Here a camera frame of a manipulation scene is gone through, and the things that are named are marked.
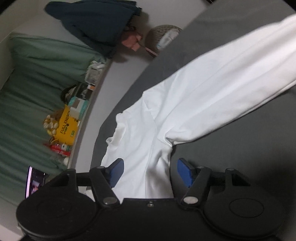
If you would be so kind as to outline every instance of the white wall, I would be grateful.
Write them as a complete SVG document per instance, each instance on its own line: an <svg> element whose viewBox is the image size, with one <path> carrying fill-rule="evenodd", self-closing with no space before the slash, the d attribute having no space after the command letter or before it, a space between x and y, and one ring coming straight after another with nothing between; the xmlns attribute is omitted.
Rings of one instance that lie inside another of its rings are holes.
<svg viewBox="0 0 296 241"><path fill-rule="evenodd" d="M17 0L0 15L0 89L12 71L12 60L7 46L8 35L21 23L37 14L36 0ZM15 241L22 232L17 229L16 207L0 199L0 240Z"/></svg>
<svg viewBox="0 0 296 241"><path fill-rule="evenodd" d="M184 28L208 5L203 0L135 1L137 1L137 6L142 8L142 14L140 17L134 16L133 24L144 35L151 28L162 24ZM89 171L100 126L151 60L152 58L145 51L133 53L125 48L120 48L114 56L89 116L78 154L73 157L71 167L77 172Z"/></svg>
<svg viewBox="0 0 296 241"><path fill-rule="evenodd" d="M0 89L12 71L7 47L9 33L21 23L37 14L36 0L17 0L0 15Z"/></svg>
<svg viewBox="0 0 296 241"><path fill-rule="evenodd" d="M15 217L16 206L0 198L0 240L19 240L22 232L17 228Z"/></svg>

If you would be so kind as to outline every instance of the blue pad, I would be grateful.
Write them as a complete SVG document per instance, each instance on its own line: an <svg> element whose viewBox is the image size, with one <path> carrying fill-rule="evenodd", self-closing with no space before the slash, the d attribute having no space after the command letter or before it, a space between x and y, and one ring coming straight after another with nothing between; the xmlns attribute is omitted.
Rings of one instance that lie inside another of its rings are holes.
<svg viewBox="0 0 296 241"><path fill-rule="evenodd" d="M184 158L180 158L177 162L177 170L182 178L186 187L191 187L194 182L193 170L195 168L191 166Z"/></svg>
<svg viewBox="0 0 296 241"><path fill-rule="evenodd" d="M124 171L124 161L121 158L118 158L114 161L109 167L110 171L110 186L113 188L121 178Z"/></svg>

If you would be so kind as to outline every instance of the green curtain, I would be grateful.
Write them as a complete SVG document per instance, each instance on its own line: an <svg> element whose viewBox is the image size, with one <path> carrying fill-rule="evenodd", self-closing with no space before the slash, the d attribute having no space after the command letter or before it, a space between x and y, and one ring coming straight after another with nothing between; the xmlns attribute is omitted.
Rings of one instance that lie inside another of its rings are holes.
<svg viewBox="0 0 296 241"><path fill-rule="evenodd" d="M0 90L0 198L18 205L28 166L48 174L66 168L43 145L44 118L63 108L61 91L83 82L91 61L106 59L85 46L23 34L12 34L9 44L15 68Z"/></svg>

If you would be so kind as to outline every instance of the white fabric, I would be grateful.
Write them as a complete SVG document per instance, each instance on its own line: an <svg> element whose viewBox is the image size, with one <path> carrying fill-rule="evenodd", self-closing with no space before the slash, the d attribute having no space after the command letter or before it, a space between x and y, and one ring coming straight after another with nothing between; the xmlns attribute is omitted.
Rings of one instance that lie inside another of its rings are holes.
<svg viewBox="0 0 296 241"><path fill-rule="evenodd" d="M226 125L295 85L296 15L259 28L187 64L116 116L102 160L122 158L123 198L172 197L172 146Z"/></svg>

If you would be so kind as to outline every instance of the yellow box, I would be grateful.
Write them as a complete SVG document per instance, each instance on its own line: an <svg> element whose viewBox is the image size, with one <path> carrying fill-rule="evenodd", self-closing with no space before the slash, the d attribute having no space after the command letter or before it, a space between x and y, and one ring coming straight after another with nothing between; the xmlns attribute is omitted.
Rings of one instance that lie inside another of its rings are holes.
<svg viewBox="0 0 296 241"><path fill-rule="evenodd" d="M59 127L54 138L58 139L58 142L60 143L73 145L78 130L77 122L78 120L70 116L70 108L65 105L65 109L61 119L59 120Z"/></svg>

